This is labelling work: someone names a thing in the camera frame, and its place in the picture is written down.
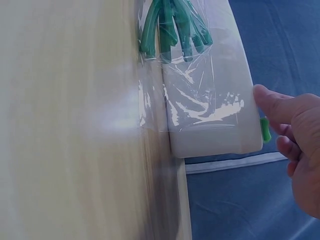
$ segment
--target green plastic piece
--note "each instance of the green plastic piece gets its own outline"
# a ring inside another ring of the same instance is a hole
[[[261,125],[263,143],[267,144],[272,139],[270,130],[269,130],[269,120],[265,117],[260,118],[260,125]]]
[[[160,40],[160,57],[163,64],[169,64],[171,63],[171,44],[169,39],[170,33],[166,31],[166,28],[164,27],[166,24],[166,14],[164,9],[160,10],[159,14],[159,40]]]
[[[190,0],[153,0],[145,19],[140,44],[140,51],[146,53],[147,58],[156,57],[158,21],[160,57],[165,64],[171,63],[171,47],[177,45],[178,38],[185,62],[193,60],[191,39],[200,54],[205,50],[204,45],[213,44],[209,30]]]
[[[180,0],[172,0],[172,2],[174,3],[173,18],[180,39],[183,59],[185,62],[191,62],[193,60],[193,53],[190,43],[191,29],[189,15]]]
[[[160,13],[161,12],[163,13],[163,18],[160,21],[159,17],[159,28],[165,33],[169,45],[174,47],[178,43],[178,36],[175,31],[170,0],[162,0],[162,9],[160,10]]]
[[[143,28],[140,50],[150,57],[156,57],[156,26],[160,8],[162,7],[162,0],[153,0],[150,9],[146,15],[145,24]]]
[[[197,13],[196,9],[194,8],[194,6],[192,5],[192,3],[189,0],[186,0],[186,3],[188,4],[189,9],[190,9],[191,23],[193,24],[194,28],[196,29],[197,33],[199,34],[203,44],[206,46],[212,45],[213,40],[211,38],[209,30],[207,29],[203,19]]]

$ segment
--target white edge trim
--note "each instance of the white edge trim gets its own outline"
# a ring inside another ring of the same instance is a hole
[[[241,159],[186,164],[185,171],[187,175],[201,174],[201,173],[216,172],[216,171],[227,170],[227,169],[235,169],[235,168],[242,168],[247,166],[273,163],[273,162],[286,160],[286,159],[287,158],[283,156],[280,152],[270,152],[270,153],[260,154],[256,156],[249,156]]]

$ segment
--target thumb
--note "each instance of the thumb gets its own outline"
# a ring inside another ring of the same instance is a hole
[[[253,95],[256,104],[271,121],[280,124],[291,124],[292,119],[316,105],[319,97],[304,94],[298,97],[283,95],[267,89],[262,85],[255,85]]]

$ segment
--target green clip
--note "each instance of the green clip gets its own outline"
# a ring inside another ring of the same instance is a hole
[[[260,118],[260,125],[261,125],[261,133],[262,133],[263,143],[267,144],[272,139],[270,131],[269,131],[269,120],[265,117]]]

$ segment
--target plastic bag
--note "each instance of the plastic bag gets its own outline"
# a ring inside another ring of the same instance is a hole
[[[176,46],[164,51],[159,24],[159,31],[155,31],[155,52],[152,49],[150,54],[146,47],[141,47],[146,42],[142,39],[146,33],[145,22],[148,22],[146,16],[152,6],[151,2],[144,3],[138,20],[141,69],[144,70],[139,81],[140,125],[158,130],[159,127],[154,126],[157,114],[154,108],[163,102],[168,125],[160,130],[170,132],[171,147],[176,156],[185,158],[259,150],[262,137],[252,92],[253,82],[228,0],[179,2],[194,6],[199,13],[197,16],[201,17],[198,21],[204,23],[212,44],[205,45],[204,37],[200,37],[203,50],[198,51],[191,30],[188,37],[193,43],[192,51],[185,51],[187,48],[181,44],[181,37]],[[172,34],[166,32],[166,35],[171,39]]]
[[[160,59],[162,63],[168,64],[178,52],[185,62],[191,62],[194,56],[204,54],[213,40],[202,7],[199,1],[192,3],[191,0],[145,1],[139,20],[143,25],[139,49],[144,59]]]

